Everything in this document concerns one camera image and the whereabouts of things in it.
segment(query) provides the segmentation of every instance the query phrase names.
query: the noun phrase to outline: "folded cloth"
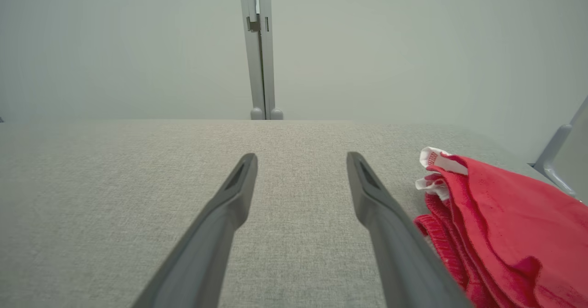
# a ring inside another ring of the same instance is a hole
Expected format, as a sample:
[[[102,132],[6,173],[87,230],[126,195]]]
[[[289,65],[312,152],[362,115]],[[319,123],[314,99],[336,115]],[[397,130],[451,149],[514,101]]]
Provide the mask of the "folded cloth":
[[[427,147],[415,223],[478,307],[588,306],[588,208],[557,188]]]

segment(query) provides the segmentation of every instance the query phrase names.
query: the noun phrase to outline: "metal frame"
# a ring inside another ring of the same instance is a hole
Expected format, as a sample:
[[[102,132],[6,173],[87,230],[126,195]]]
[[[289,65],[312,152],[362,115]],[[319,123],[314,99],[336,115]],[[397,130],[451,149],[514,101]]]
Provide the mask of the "metal frame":
[[[574,117],[571,119],[571,122],[566,125],[562,125],[557,129],[555,134],[553,135],[552,140],[549,141],[548,145],[545,147],[539,159],[533,166],[535,170],[540,172],[540,174],[546,176],[550,181],[556,184],[564,193],[571,197],[576,197],[576,192],[561,178],[553,166],[553,159],[555,159],[557,153],[565,143],[567,136],[570,135],[571,130],[576,123],[578,117],[580,117],[582,111],[584,111],[588,107],[588,97],[584,99],[582,105],[580,105],[580,109],[576,112]]]
[[[259,23],[263,61],[263,88],[268,120],[283,120],[284,114],[276,108],[273,83],[273,28],[271,27],[271,0],[259,0]]]
[[[266,112],[267,108],[265,106],[265,94],[263,90],[262,62],[259,51],[259,28],[255,28],[259,26],[258,15],[255,12],[255,0],[241,0],[241,11],[243,15],[247,62],[249,65],[251,97],[253,99],[251,119],[265,120],[269,118],[269,114]]]

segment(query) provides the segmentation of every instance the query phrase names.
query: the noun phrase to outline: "gray fabric surface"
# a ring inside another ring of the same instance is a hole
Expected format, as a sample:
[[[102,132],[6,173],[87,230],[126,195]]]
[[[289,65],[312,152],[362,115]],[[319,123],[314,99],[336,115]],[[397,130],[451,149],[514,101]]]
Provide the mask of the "gray fabric surface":
[[[237,160],[257,153],[221,307],[377,307],[384,296],[355,218],[347,151],[411,217],[425,146],[546,182],[453,126],[315,121],[96,121],[0,125],[0,306],[127,307]]]

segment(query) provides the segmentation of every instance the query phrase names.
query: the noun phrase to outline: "red garment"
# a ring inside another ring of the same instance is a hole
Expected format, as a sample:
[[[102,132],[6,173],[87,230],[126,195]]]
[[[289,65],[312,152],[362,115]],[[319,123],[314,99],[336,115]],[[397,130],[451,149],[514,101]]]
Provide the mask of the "red garment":
[[[474,304],[588,306],[588,208],[532,178],[466,157],[441,157],[447,160],[429,164],[453,160],[466,174],[427,167],[440,173],[451,199],[427,196],[433,214],[415,222]]]

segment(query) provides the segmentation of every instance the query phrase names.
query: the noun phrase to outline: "white wall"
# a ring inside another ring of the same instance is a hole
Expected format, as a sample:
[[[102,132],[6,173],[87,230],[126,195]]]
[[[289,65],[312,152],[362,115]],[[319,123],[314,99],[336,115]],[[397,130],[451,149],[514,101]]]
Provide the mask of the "white wall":
[[[239,118],[241,0],[0,0],[0,116]]]
[[[271,1],[289,120],[456,124],[532,163],[588,94],[588,0]]]

